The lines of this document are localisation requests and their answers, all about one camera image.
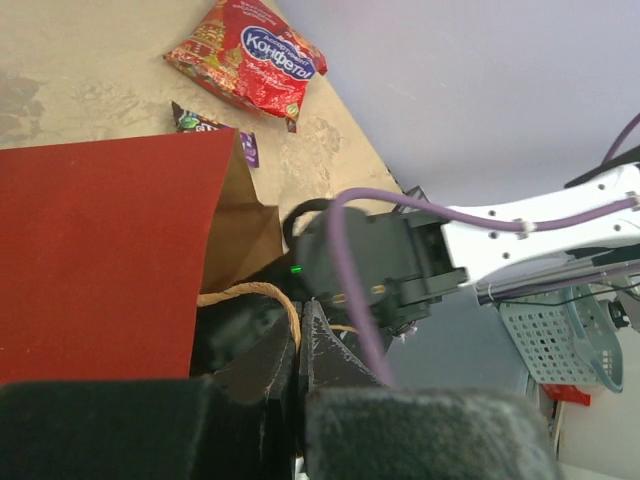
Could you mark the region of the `red candy bag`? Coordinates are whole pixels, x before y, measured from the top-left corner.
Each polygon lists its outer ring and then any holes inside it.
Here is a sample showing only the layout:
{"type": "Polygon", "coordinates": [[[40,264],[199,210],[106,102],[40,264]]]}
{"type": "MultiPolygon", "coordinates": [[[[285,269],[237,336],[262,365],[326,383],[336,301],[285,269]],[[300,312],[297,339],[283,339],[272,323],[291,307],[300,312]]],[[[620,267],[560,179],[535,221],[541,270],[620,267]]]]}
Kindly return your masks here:
{"type": "Polygon", "coordinates": [[[163,55],[208,92],[256,114],[297,123],[306,88],[327,73],[324,54],[260,1],[218,1],[163,55]]]}

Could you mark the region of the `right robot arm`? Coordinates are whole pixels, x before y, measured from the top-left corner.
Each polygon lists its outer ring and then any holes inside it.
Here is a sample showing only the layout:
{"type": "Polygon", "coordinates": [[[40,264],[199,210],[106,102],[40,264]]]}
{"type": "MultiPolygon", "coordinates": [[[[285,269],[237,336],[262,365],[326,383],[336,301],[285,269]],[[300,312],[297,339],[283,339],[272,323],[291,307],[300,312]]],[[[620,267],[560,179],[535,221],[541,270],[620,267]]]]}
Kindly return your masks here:
{"type": "Polygon", "coordinates": [[[597,263],[637,262],[639,166],[585,174],[560,191],[511,203],[400,212],[341,211],[364,298],[384,345],[446,295],[517,295],[597,263]]]}

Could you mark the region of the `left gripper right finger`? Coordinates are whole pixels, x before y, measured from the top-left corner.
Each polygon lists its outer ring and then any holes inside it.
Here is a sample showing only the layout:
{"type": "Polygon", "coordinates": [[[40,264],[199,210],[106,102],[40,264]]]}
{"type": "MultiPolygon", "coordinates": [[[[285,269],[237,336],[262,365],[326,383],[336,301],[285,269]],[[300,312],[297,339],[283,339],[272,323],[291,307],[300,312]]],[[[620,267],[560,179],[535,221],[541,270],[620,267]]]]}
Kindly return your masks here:
{"type": "Polygon", "coordinates": [[[560,479],[547,427],[500,390],[396,390],[303,307],[303,458],[311,479],[560,479]]]}

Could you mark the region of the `red paper bag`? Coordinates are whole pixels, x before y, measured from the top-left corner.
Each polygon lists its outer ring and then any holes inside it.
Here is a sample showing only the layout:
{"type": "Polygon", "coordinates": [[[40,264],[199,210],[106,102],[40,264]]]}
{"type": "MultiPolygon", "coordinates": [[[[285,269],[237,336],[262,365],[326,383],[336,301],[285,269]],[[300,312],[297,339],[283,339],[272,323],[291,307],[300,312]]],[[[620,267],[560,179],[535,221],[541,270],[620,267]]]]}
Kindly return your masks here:
{"type": "Polygon", "coordinates": [[[1,380],[184,378],[196,300],[282,253],[234,129],[1,154],[1,380]]]}

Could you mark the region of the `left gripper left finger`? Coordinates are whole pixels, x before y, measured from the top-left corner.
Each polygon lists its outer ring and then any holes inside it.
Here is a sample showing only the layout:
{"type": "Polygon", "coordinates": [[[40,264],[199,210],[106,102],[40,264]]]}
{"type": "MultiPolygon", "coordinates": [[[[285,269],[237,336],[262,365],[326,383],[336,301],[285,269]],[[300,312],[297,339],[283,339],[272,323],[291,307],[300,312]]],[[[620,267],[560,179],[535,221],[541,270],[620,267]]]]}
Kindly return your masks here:
{"type": "Polygon", "coordinates": [[[5,479],[290,479],[295,352],[285,317],[191,379],[14,383],[1,391],[5,479]]]}

